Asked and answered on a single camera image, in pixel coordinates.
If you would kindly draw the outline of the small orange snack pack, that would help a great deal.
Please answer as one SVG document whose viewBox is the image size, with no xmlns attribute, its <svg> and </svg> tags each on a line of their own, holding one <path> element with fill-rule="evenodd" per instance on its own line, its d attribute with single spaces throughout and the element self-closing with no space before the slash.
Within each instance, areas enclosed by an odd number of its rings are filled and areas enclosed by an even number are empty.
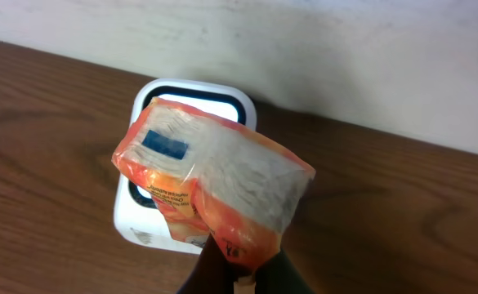
<svg viewBox="0 0 478 294">
<path fill-rule="evenodd" d="M 253 272 L 279 253 L 315 169 L 277 142 L 180 102 L 155 97 L 112 156 L 147 190 L 171 237 L 212 237 L 226 259 Z"/>
</svg>

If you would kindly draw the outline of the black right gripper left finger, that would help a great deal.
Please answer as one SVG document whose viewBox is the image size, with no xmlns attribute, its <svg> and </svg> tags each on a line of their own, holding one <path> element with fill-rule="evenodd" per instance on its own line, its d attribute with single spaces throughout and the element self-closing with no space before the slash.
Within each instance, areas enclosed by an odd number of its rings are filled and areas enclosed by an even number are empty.
<svg viewBox="0 0 478 294">
<path fill-rule="evenodd" d="M 233 294 L 235 273 L 212 236 L 177 294 Z"/>
</svg>

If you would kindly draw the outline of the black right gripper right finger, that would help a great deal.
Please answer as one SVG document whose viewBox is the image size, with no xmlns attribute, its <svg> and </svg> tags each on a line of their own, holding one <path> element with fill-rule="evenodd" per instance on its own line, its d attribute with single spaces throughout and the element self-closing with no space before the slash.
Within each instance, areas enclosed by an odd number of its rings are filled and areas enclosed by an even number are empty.
<svg viewBox="0 0 478 294">
<path fill-rule="evenodd" d="M 255 273 L 256 294 L 313 294 L 284 250 L 281 250 Z"/>
</svg>

